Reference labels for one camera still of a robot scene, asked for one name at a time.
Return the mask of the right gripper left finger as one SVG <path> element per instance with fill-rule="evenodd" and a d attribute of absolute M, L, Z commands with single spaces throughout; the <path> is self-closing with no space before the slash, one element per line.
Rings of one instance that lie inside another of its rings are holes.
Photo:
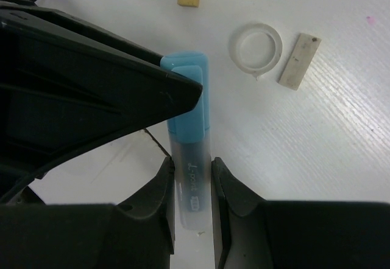
<path fill-rule="evenodd" d="M 120 204 L 45 204 L 25 189 L 1 206 L 2 268 L 169 268 L 174 164 Z"/>

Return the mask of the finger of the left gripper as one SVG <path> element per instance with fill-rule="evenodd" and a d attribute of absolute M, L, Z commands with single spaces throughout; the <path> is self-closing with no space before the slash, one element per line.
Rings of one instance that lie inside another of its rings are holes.
<path fill-rule="evenodd" d="M 183 114 L 161 56 L 28 0 L 1 0 L 1 201 L 83 153 Z"/>

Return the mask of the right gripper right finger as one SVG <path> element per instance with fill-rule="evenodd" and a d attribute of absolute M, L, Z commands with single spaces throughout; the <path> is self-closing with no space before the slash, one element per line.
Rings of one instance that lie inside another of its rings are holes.
<path fill-rule="evenodd" d="M 265 200 L 211 164 L 216 268 L 388 268 L 389 205 Z"/>

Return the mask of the light blue marker cap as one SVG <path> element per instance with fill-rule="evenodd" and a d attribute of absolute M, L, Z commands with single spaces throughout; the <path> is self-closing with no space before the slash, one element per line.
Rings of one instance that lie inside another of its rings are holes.
<path fill-rule="evenodd" d="M 183 91 L 182 102 L 188 104 L 183 114 L 168 119 L 168 131 L 174 142 L 195 144 L 205 139 L 210 131 L 209 61 L 195 51 L 165 55 L 160 67 L 188 79 L 195 93 Z"/>

